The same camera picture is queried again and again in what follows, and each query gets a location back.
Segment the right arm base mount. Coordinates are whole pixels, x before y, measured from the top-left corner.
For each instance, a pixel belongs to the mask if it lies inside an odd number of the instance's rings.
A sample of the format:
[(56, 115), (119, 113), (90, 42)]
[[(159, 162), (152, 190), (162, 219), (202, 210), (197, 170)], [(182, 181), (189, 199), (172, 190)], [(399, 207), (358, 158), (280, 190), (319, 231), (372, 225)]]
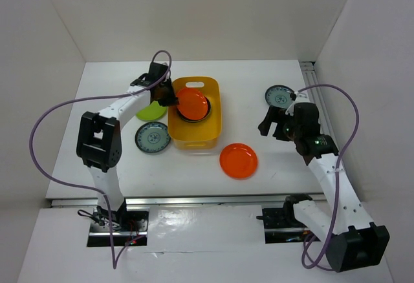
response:
[(283, 205), (262, 208), (256, 219), (263, 223), (265, 244), (285, 244), (303, 242), (311, 235), (310, 229), (294, 218), (293, 205), (296, 196), (286, 197)]

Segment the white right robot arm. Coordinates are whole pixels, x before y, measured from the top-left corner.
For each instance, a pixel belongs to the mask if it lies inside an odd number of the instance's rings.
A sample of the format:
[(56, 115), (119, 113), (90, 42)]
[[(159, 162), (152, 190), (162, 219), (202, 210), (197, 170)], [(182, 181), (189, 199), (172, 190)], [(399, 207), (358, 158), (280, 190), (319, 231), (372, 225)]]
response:
[(301, 223), (325, 241), (323, 255), (337, 273), (378, 265), (389, 232), (374, 223), (358, 199), (334, 140), (321, 133), (317, 106), (309, 102), (293, 103), (288, 109), (271, 106), (258, 126), (260, 134), (267, 136), (272, 123), (275, 139), (294, 142), (332, 211), (327, 215), (309, 195), (293, 194), (283, 204), (283, 221), (289, 226)]

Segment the yellow plastic bin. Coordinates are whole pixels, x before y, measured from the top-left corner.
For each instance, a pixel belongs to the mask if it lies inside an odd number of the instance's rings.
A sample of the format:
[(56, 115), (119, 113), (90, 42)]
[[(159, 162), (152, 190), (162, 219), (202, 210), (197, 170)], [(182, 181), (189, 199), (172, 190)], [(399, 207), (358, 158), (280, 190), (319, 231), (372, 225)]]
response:
[(178, 78), (173, 81), (175, 92), (187, 88), (189, 83), (202, 83), (198, 89), (210, 102), (207, 116), (198, 122), (185, 121), (176, 106), (168, 110), (168, 132), (180, 150), (212, 149), (217, 145), (222, 131), (222, 107), (218, 82), (206, 76)]

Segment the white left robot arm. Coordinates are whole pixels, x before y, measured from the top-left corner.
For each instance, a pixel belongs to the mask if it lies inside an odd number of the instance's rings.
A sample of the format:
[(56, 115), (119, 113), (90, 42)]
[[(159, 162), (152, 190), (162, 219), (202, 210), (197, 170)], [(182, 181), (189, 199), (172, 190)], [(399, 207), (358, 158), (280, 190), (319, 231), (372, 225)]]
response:
[(127, 225), (126, 201), (120, 190), (116, 165), (122, 155), (122, 128), (153, 101), (163, 106), (178, 102), (166, 64), (150, 63), (147, 73), (130, 83), (124, 97), (80, 120), (76, 154), (88, 168), (98, 197), (98, 217), (114, 231)]

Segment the green plate near bin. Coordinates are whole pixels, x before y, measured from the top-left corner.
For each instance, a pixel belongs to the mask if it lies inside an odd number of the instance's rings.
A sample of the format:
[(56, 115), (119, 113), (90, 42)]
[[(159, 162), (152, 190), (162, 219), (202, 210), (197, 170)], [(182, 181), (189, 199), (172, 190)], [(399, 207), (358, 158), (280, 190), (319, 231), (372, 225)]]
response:
[(167, 107), (163, 107), (157, 101), (153, 101), (149, 106), (136, 113), (136, 117), (142, 121), (156, 121), (162, 118), (166, 112)]

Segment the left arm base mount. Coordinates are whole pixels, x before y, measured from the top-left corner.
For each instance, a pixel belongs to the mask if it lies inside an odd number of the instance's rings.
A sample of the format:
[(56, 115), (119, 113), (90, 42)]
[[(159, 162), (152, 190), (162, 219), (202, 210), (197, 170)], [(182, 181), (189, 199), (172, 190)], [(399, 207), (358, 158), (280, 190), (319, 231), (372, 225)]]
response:
[[(87, 237), (87, 247), (110, 247), (109, 221), (100, 216), (97, 208), (93, 210), (80, 209), (78, 216), (87, 218), (90, 222)], [(113, 222), (113, 240), (115, 247), (129, 244), (131, 247), (147, 246), (149, 226), (149, 207), (127, 206), (122, 221)]]

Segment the aluminium rail front edge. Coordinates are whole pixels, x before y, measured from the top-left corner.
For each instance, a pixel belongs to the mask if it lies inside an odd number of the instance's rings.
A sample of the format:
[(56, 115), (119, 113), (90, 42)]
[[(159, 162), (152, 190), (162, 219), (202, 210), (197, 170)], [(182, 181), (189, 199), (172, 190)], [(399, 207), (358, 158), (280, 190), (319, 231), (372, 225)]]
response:
[[(258, 195), (222, 195), (222, 196), (167, 196), (126, 198), (129, 207), (159, 206), (196, 206), (196, 205), (242, 205), (242, 204), (273, 204), (284, 202), (289, 194), (258, 194)], [(51, 207), (92, 207), (97, 204), (93, 198), (54, 199)]]

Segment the orange plate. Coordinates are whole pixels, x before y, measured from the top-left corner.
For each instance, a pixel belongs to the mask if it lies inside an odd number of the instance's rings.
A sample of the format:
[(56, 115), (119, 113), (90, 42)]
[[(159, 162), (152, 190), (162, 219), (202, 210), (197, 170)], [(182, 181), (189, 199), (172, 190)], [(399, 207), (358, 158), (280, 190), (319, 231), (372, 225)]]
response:
[(244, 180), (256, 172), (258, 158), (255, 151), (248, 145), (232, 143), (221, 151), (219, 164), (227, 176), (236, 180)]
[(185, 118), (198, 121), (207, 115), (208, 102), (200, 90), (184, 87), (178, 91), (177, 97), (177, 109)]

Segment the blue floral plate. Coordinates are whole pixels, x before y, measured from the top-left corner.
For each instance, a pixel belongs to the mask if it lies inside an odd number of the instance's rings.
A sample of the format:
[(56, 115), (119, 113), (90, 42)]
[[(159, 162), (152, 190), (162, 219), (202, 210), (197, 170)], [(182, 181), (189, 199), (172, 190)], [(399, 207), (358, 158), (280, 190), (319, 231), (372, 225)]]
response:
[(284, 85), (274, 85), (269, 87), (265, 92), (265, 101), (269, 106), (287, 109), (292, 104), (290, 97), (294, 91)]
[(166, 124), (153, 121), (143, 124), (136, 131), (134, 140), (140, 151), (146, 154), (156, 154), (169, 145), (171, 137)]

